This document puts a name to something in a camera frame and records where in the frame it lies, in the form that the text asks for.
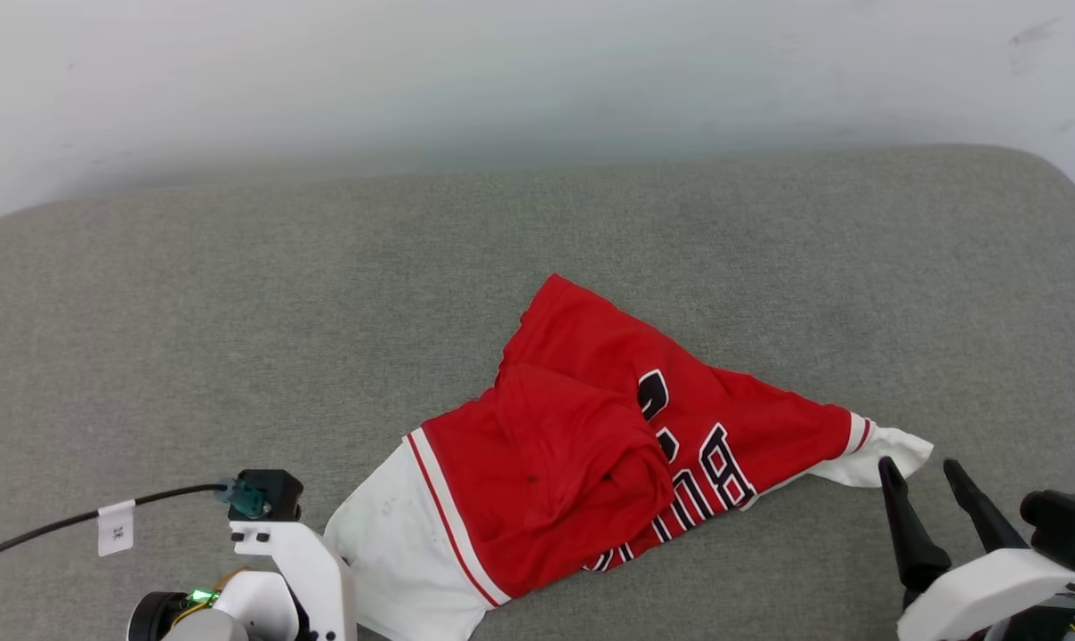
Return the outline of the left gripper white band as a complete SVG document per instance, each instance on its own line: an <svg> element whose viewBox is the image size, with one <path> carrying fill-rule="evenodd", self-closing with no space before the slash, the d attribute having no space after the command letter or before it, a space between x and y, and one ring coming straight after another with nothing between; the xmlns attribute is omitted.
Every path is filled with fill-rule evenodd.
<svg viewBox="0 0 1075 641"><path fill-rule="evenodd" d="M240 571L212 592L152 592L128 641L358 641L349 565L298 521L231 521L236 555L274 571Z"/></svg>

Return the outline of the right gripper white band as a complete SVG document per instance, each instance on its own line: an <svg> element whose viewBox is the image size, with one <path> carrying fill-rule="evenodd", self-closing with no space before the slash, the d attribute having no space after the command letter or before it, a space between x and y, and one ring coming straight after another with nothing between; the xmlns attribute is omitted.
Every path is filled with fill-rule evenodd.
<svg viewBox="0 0 1075 641"><path fill-rule="evenodd" d="M1075 585L1075 571L1034 550L956 459L944 475L988 555L958 568L934 544L911 505L909 486L894 459L878 461L897 575L905 593L923 593L897 621L899 641L964 641L999 621L1046 602Z"/></svg>

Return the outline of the red and white basketball jersey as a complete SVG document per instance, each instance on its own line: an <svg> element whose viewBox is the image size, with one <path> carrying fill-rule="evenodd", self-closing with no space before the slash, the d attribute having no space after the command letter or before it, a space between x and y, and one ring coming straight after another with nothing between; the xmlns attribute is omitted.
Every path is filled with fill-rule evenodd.
<svg viewBox="0 0 1075 641"><path fill-rule="evenodd" d="M363 628L469 641L489 610L610 572L798 478L879 488L882 458L908 478L933 448L714 368L554 273L493 385L404 435L325 536Z"/></svg>

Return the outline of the grey fabric sofa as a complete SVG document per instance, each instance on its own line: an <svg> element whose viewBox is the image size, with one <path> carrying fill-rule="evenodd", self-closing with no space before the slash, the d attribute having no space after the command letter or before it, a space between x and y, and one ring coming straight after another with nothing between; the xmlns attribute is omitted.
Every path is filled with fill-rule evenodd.
<svg viewBox="0 0 1075 641"><path fill-rule="evenodd" d="M492 385L550 273L701 360L933 442L1018 516L1075 492L1075 186L1024 151L164 188L0 219L0 542L286 469L322 529L402 435Z"/></svg>

